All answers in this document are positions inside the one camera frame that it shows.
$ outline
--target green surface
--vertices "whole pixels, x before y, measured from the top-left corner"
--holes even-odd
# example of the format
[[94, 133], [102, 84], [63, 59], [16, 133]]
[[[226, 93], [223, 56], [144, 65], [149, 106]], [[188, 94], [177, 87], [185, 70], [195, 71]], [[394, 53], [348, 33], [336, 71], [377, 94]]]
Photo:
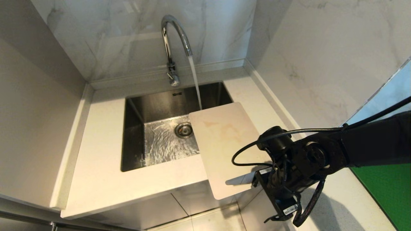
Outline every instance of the green surface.
[[411, 164], [352, 168], [399, 231], [411, 230]]

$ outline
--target sink basin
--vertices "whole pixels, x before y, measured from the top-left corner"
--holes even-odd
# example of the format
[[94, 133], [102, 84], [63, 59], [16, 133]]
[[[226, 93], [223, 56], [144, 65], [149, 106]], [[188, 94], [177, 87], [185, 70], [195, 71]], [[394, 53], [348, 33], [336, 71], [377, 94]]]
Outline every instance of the sink basin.
[[[203, 109], [232, 103], [223, 83], [199, 86]], [[127, 98], [121, 171], [199, 154], [188, 114], [200, 110], [195, 87]]]

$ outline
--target chrome faucet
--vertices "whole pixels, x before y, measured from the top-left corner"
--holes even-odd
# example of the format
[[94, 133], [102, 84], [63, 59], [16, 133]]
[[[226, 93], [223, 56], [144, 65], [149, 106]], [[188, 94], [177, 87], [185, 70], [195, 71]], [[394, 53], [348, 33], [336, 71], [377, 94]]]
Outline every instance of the chrome faucet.
[[167, 75], [170, 78], [170, 84], [173, 87], [176, 87], [180, 84], [180, 78], [177, 75], [177, 68], [175, 66], [175, 63], [173, 62], [173, 59], [171, 57], [171, 49], [170, 49], [170, 43], [169, 39], [167, 37], [167, 24], [173, 25], [175, 30], [177, 31], [178, 35], [180, 36], [182, 46], [184, 47], [185, 54], [187, 57], [192, 56], [193, 53], [191, 52], [191, 47], [190, 43], [188, 42], [187, 35], [185, 34], [181, 23], [174, 18], [171, 15], [166, 15], [163, 17], [161, 20], [161, 28], [162, 28], [162, 34], [163, 34], [163, 39], [164, 39], [164, 46], [166, 47], [166, 53], [167, 53]]

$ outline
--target black cable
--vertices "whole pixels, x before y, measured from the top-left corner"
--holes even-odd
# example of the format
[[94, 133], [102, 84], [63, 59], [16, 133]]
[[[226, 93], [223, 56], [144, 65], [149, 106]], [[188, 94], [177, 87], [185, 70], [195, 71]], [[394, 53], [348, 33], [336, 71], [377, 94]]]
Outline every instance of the black cable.
[[270, 135], [267, 137], [264, 137], [262, 139], [259, 139], [257, 141], [254, 141], [252, 143], [247, 144], [246, 146], [244, 146], [243, 148], [241, 148], [240, 150], [238, 150], [233, 158], [231, 158], [231, 162], [236, 165], [236, 166], [255, 166], [255, 165], [265, 165], [265, 166], [269, 166], [272, 167], [272, 164], [267, 164], [267, 163], [246, 163], [246, 164], [241, 164], [241, 163], [236, 163], [234, 160], [236, 159], [236, 157], [244, 152], [245, 150], [247, 150], [248, 148], [258, 144], [258, 143], [262, 143], [264, 141], [270, 140], [270, 139], [274, 139], [280, 136], [286, 136], [286, 135], [291, 135], [291, 134], [296, 134], [296, 133], [302, 133], [302, 132], [338, 132], [341, 131], [341, 127], [334, 127], [334, 128], [309, 128], [309, 129], [297, 129], [297, 130], [292, 130], [292, 131], [288, 131], [288, 132], [283, 132], [280, 134], [275, 134], [275, 135]]
[[296, 227], [300, 227], [307, 217], [310, 215], [312, 209], [314, 208], [315, 204], [317, 203], [318, 198], [320, 197], [321, 192], [323, 191], [324, 184], [326, 182], [326, 176], [320, 180], [320, 182], [317, 185], [317, 188], [314, 191], [314, 194], [312, 195], [310, 201], [308, 202], [307, 207], [304, 209], [304, 212], [302, 212], [302, 207], [301, 207], [301, 195], [295, 194], [297, 197], [297, 213], [294, 217], [293, 224]]
[[358, 121], [358, 122], [356, 122], [356, 123], [353, 123], [353, 124], [351, 124], [351, 125], [348, 125], [348, 126], [346, 127], [346, 129], [353, 129], [353, 128], [359, 127], [359, 126], [361, 126], [361, 125], [364, 125], [364, 124], [366, 124], [366, 123], [369, 123], [369, 122], [371, 122], [371, 121], [374, 121], [374, 120], [376, 120], [376, 119], [378, 119], [378, 118], [380, 118], [380, 117], [385, 116], [386, 114], [388, 114], [388, 113], [390, 113], [390, 112], [393, 112], [393, 111], [397, 110], [398, 108], [400, 108], [400, 107], [402, 107], [402, 106], [404, 106], [404, 105], [406, 105], [406, 104], [408, 104], [408, 103], [410, 103], [410, 102], [411, 102], [411, 96], [409, 96], [408, 98], [405, 98], [405, 99], [401, 100], [400, 102], [392, 105], [391, 107], [389, 107], [389, 108], [387, 108], [387, 109], [385, 109], [385, 110], [382, 110], [382, 111], [378, 112], [378, 113], [375, 114], [375, 115], [372, 115], [372, 116], [370, 116], [370, 117], [368, 117], [368, 118], [366, 118], [366, 119], [363, 119], [363, 120], [361, 120], [361, 121]]

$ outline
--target marble wall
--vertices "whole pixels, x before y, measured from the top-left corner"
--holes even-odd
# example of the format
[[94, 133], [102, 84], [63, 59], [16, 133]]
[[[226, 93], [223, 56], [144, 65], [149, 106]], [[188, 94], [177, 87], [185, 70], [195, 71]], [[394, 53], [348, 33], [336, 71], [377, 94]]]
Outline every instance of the marble wall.
[[[194, 63], [245, 58], [256, 0], [31, 0], [87, 81], [165, 70], [160, 22], [175, 16]], [[189, 66], [170, 30], [178, 67]]]
[[247, 59], [301, 127], [338, 126], [411, 55], [408, 0], [257, 0]]

